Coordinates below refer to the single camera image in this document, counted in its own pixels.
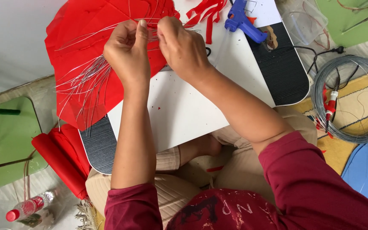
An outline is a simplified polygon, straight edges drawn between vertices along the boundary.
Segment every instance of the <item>coil of wire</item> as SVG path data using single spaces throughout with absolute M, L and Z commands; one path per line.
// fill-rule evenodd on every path
M 325 128 L 326 127 L 326 111 L 323 102 L 323 88 L 328 77 L 336 71 L 336 68 L 342 67 L 343 65 L 354 63 L 359 65 L 362 69 L 368 69 L 368 59 L 358 56 L 341 56 L 336 59 L 327 62 L 318 72 L 315 77 L 311 97 L 312 105 L 316 112 L 318 123 Z M 354 135 L 351 133 L 344 132 L 341 128 L 337 128 L 332 122 L 329 123 L 328 131 L 333 136 L 342 139 L 344 141 L 363 144 L 368 143 L 368 132 L 362 135 Z

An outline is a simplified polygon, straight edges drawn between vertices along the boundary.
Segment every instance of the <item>foot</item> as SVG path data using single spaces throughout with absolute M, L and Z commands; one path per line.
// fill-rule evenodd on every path
M 180 144 L 178 146 L 180 150 L 180 166 L 199 156 L 217 156 L 221 151 L 221 147 L 221 143 L 209 134 Z

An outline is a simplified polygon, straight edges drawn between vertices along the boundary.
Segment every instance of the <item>red sleeve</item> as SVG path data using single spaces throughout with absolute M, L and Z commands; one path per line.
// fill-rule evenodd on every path
M 368 229 L 368 199 L 326 164 L 322 152 L 295 131 L 259 155 L 286 228 Z
M 162 230 L 157 190 L 152 184 L 110 190 L 105 230 Z

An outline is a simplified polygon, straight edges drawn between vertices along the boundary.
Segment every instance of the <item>white wall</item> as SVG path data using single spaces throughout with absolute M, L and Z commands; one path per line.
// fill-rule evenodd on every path
M 0 92 L 51 75 L 45 29 L 66 0 L 0 0 Z

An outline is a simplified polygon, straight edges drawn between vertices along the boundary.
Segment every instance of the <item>hand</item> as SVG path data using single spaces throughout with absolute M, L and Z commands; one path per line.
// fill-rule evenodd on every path
M 202 36 L 184 29 L 175 17 L 164 17 L 157 24 L 160 50 L 179 77 L 190 81 L 213 69 L 207 58 Z
M 103 55 L 119 76 L 124 91 L 142 92 L 150 87 L 147 56 L 148 30 L 145 20 L 132 20 L 116 26 L 106 42 Z

